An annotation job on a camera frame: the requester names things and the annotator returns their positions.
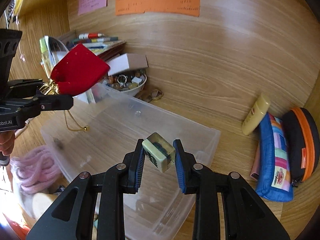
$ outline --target wooden surface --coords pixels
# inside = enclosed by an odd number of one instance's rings
[[[78,16],[68,0],[68,15],[78,33],[119,36],[146,54],[149,80],[168,98],[237,120],[261,91],[277,116],[303,106],[319,71],[320,26],[300,0],[201,0],[200,17],[115,16],[115,0]]]
[[[26,62],[17,53],[12,79],[45,77],[39,64],[38,40],[43,35],[76,29],[119,36],[127,41],[127,52],[147,55],[148,80],[165,94],[156,105],[221,130],[214,171],[238,171],[254,186],[248,175],[258,138],[244,136],[240,125],[261,91],[270,96],[271,113],[278,116],[307,102],[320,127],[320,78],[311,93],[319,71],[320,27],[304,0],[201,0],[199,18],[161,13],[116,17],[114,0],[108,0],[107,8],[78,17],[77,0],[35,1],[30,8],[42,8],[20,18]],[[39,129],[50,116],[42,113],[32,121],[17,139],[14,155],[43,143]],[[317,169],[295,189],[294,201],[267,202],[291,239],[320,202],[319,176]],[[193,215],[175,239],[191,238]]]

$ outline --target pink rope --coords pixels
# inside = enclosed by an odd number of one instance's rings
[[[11,166],[16,182],[28,194],[50,187],[61,174],[47,145],[33,149],[22,158],[13,157]]]

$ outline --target black case with orange zipper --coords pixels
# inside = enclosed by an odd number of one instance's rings
[[[316,170],[320,155],[319,133],[314,119],[303,107],[292,108],[282,117],[292,184],[305,182]]]

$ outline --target red velvet drawstring bag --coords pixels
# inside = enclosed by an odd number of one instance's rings
[[[45,95],[77,96],[89,90],[109,69],[108,64],[78,44],[53,68],[40,91]]]

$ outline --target clear plastic box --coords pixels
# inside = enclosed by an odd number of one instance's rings
[[[80,172],[105,172],[122,162],[135,149],[139,138],[159,133],[172,143],[181,139],[186,152],[197,162],[210,166],[220,131],[145,103],[113,89],[104,88],[104,98],[96,104],[75,99],[71,113],[88,132],[67,130],[62,111],[54,114],[41,129],[46,144],[69,182]],[[171,240],[187,218],[194,195],[183,195],[173,165],[161,173],[145,160],[141,187],[136,195],[124,195],[124,225],[131,240]]]

